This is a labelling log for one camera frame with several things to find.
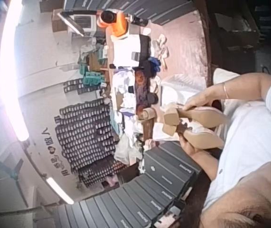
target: fan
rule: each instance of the fan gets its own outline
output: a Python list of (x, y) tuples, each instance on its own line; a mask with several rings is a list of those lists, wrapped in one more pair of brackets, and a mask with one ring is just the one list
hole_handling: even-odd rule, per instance
[(0, 169), (5, 171), (10, 178), (14, 179), (15, 180), (15, 183), (16, 183), (16, 187), (19, 191), (19, 194), (23, 200), (23, 202), (25, 203), (26, 207), (28, 208), (28, 203), (27, 203), (27, 200), (21, 190), (21, 187), (20, 187), (20, 183), (19, 183), (19, 180), (18, 180), (18, 177), (19, 177), (19, 172), (20, 172), (20, 169), (21, 169), (21, 166), (23, 164), (23, 160), (20, 159), (19, 162), (17, 163), (17, 165), (15, 166), (14, 169), (11, 169), (9, 168), (8, 166), (6, 166), (3, 162), (0, 161)]

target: workbench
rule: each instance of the workbench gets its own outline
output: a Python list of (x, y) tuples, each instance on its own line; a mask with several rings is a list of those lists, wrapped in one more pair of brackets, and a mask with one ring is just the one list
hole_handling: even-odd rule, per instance
[[(181, 16), (164, 26), (148, 23), (146, 28), (151, 29), (151, 40), (158, 39), (160, 34), (167, 38), (166, 45), (169, 57), (165, 59), (167, 71), (161, 70), (157, 75), (164, 80), (174, 74), (184, 74), (187, 77), (203, 77), (206, 87), (212, 84), (211, 56), (208, 34), (208, 18), (206, 3), (204, 0), (194, 1), (196, 8), (191, 13)], [(133, 27), (131, 34), (142, 33), (144, 27)], [(106, 42), (108, 46), (108, 66), (114, 60), (114, 46), (111, 40), (110, 28), (106, 29)], [(113, 70), (109, 69), (110, 83), (112, 82)], [(122, 99), (117, 97), (118, 106)], [(153, 105), (158, 112), (159, 105)], [(153, 124), (157, 119), (144, 122), (144, 140), (152, 138)]]

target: ceiling light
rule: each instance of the ceiling light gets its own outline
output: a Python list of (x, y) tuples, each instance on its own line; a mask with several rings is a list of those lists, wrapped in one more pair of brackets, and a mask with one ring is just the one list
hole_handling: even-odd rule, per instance
[(25, 141), (29, 133), (18, 102), (14, 57), (14, 36), (22, 10), (21, 0), (12, 0), (3, 28), (0, 47), (0, 96), (17, 138)]
[(54, 191), (68, 204), (74, 204), (74, 201), (62, 190), (62, 188), (55, 182), (55, 180), (52, 177), (49, 177), (47, 179), (48, 184), (51, 186), (51, 188), (54, 189)]

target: stack of shoe boxes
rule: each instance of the stack of shoe boxes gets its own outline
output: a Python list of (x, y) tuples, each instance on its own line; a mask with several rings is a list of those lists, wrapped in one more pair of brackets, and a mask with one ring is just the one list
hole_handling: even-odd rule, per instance
[(145, 174), (102, 195), (54, 210), (61, 228), (148, 228), (191, 187), (199, 166), (177, 142), (145, 153)]

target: person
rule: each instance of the person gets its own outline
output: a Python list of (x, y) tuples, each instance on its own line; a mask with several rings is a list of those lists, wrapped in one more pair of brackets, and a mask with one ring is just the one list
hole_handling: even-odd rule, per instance
[(219, 160), (180, 137), (184, 151), (211, 180), (195, 227), (271, 227), (271, 76), (239, 76), (218, 68), (214, 83), (184, 106), (222, 100), (229, 119), (218, 131), (225, 141)]

